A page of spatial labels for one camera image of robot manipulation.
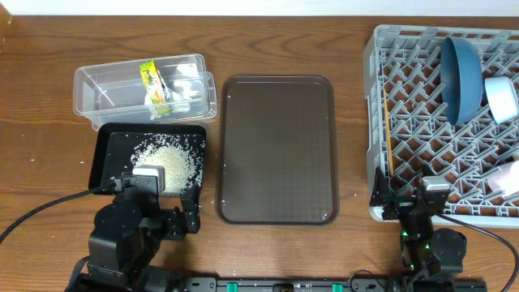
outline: clear plastic container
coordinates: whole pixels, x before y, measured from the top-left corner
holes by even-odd
[[[140,64],[153,60],[168,88],[182,97],[163,105],[145,105]],[[157,106],[171,113],[156,116]],[[74,78],[74,112],[92,121],[94,130],[107,122],[177,122],[214,118],[217,91],[200,54],[141,59],[81,67]]]

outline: black tray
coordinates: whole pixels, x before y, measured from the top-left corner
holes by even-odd
[[[146,134],[186,135],[186,139],[181,139],[182,143],[193,146],[193,155],[204,159],[205,147],[202,145],[206,144],[206,133],[202,126],[106,123],[97,134],[88,188],[108,184],[112,177],[120,176],[123,172],[131,172],[131,155],[135,153],[135,147],[149,137]],[[203,175],[203,165],[202,162],[197,169],[197,175]]]
[[[222,96],[219,217],[332,222],[339,209],[332,85],[318,76],[238,76]]]

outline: white wall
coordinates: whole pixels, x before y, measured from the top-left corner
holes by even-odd
[[[519,0],[0,0],[12,15],[519,16]]]

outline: wooden table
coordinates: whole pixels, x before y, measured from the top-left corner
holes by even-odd
[[[217,88],[237,74],[322,75],[333,85],[341,212],[330,226],[239,227],[215,214],[220,119],[205,123],[208,153],[202,228],[163,242],[152,264],[186,275],[349,277],[360,268],[395,276],[402,269],[399,225],[367,211],[367,105],[362,51],[378,24],[517,29],[506,18],[22,17],[0,56],[0,229],[43,203],[86,189],[97,133],[72,111],[78,67],[200,53]],[[88,254],[97,210],[112,199],[90,195],[45,210],[0,246],[0,290],[63,291]],[[179,204],[161,201],[164,207]],[[463,277],[500,289],[513,268],[501,243],[471,230]],[[516,230],[495,232],[519,247]]]

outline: gray dish rack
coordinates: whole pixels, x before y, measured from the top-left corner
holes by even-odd
[[[477,49],[483,78],[509,77],[519,93],[519,31],[380,25],[366,45],[364,94],[369,117],[367,185],[371,197],[380,166],[398,195],[411,192],[423,165],[451,184],[444,213],[470,224],[519,227],[519,193],[491,191],[488,175],[519,150],[519,118],[497,125],[488,105],[476,118],[452,126],[441,100],[440,50],[445,37],[462,37]],[[384,90],[391,140],[386,138]],[[388,143],[394,174],[389,175]],[[382,221],[382,208],[370,207]],[[433,222],[449,224],[433,217]]]

